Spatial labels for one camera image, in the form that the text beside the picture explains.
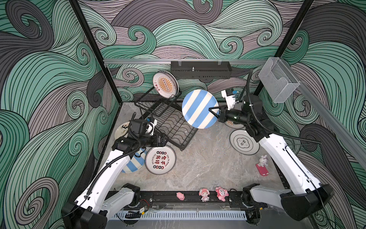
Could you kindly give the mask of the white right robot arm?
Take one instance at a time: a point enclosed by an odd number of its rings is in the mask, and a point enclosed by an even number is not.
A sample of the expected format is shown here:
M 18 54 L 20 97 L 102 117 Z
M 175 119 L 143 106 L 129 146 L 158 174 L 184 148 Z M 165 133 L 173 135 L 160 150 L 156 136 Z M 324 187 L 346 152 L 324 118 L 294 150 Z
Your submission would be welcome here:
M 272 205 L 283 209 L 292 219 L 301 221 L 321 210 L 331 200 L 334 190 L 322 184 L 298 159 L 285 142 L 286 135 L 277 133 L 274 124 L 261 111 L 262 101 L 249 95 L 242 109 L 212 106 L 208 110 L 219 122 L 242 124 L 272 158 L 289 184 L 288 189 L 276 190 L 254 183 L 243 188 L 242 200 L 249 207 Z

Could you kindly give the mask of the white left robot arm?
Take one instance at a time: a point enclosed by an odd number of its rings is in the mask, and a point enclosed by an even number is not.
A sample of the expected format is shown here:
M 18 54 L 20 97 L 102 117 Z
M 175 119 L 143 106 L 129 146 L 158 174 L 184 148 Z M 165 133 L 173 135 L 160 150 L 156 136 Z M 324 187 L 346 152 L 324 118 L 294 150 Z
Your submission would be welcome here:
M 131 118 L 127 132 L 117 138 L 100 169 L 86 190 L 62 208 L 62 220 L 67 229 L 104 229 L 108 220 L 122 208 L 139 202 L 139 187 L 126 184 L 107 197 L 121 171 L 140 149 L 164 147 L 168 138 L 156 130 L 157 120 Z

